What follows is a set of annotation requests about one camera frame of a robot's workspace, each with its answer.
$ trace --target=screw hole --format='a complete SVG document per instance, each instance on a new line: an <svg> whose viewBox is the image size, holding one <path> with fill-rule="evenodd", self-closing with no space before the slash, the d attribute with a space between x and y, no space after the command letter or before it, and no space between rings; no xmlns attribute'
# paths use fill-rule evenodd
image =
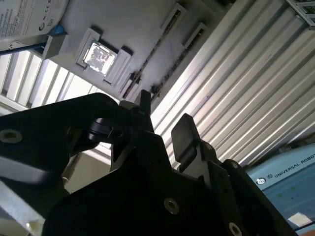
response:
<svg viewBox="0 0 315 236"><path fill-rule="evenodd" d="M235 226L232 227L232 230L233 230L233 232L236 233L236 234L239 234L239 233L240 233L240 231L239 231Z"/></svg>
<svg viewBox="0 0 315 236"><path fill-rule="evenodd" d="M4 137L5 139L15 139L17 136L16 136L15 133L9 132L9 133L4 134L3 137Z"/></svg>

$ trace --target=universal robots logo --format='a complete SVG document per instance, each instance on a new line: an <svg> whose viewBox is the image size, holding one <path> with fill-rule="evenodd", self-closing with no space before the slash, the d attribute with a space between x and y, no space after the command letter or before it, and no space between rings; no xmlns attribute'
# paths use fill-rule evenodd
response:
<svg viewBox="0 0 315 236"><path fill-rule="evenodd" d="M264 184L266 182L266 179L265 178L258 178L257 180L256 180L256 183L258 184L258 185L262 185L262 184Z"/></svg>

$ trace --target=corrugated metal wall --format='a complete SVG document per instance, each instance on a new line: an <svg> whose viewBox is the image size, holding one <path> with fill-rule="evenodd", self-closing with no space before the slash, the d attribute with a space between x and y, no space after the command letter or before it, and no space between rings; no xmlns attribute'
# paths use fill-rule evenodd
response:
<svg viewBox="0 0 315 236"><path fill-rule="evenodd" d="M103 91L54 62L43 61L28 51L0 57L0 115L94 92ZM88 152L107 164L110 164L110 153L110 145L107 144Z"/></svg>
<svg viewBox="0 0 315 236"><path fill-rule="evenodd" d="M242 165L315 131L315 31L284 0L238 0L152 115L188 113L218 158Z"/></svg>

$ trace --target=bolt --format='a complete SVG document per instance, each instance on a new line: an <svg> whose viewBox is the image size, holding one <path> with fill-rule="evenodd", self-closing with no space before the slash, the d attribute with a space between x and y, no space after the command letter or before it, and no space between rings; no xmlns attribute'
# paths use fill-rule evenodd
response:
<svg viewBox="0 0 315 236"><path fill-rule="evenodd" d="M236 224L234 224L233 222L230 222L228 224L228 227L234 236L242 236L242 232L241 232L240 228L238 228L238 226Z"/></svg>
<svg viewBox="0 0 315 236"><path fill-rule="evenodd" d="M237 165L236 163L234 163L234 162L232 162L232 166L233 166L235 169L238 168L238 165Z"/></svg>
<svg viewBox="0 0 315 236"><path fill-rule="evenodd" d="M0 141L7 144L16 144L22 140L22 134L14 129L0 131Z"/></svg>
<svg viewBox="0 0 315 236"><path fill-rule="evenodd" d="M177 215L179 213L179 206L172 198L166 198L164 200L164 206L173 215Z"/></svg>

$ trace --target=metal wall panel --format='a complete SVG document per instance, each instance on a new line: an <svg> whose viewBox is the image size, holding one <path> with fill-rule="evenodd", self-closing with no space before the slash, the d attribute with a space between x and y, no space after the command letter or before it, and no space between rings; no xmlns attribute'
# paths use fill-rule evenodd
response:
<svg viewBox="0 0 315 236"><path fill-rule="evenodd" d="M3 116L103 91L54 62L24 51L0 57L0 92ZM110 165L110 148L102 144L87 154Z"/></svg>
<svg viewBox="0 0 315 236"><path fill-rule="evenodd" d="M184 113L247 165L315 131L315 31L284 0L238 0L152 114L171 163Z"/></svg>

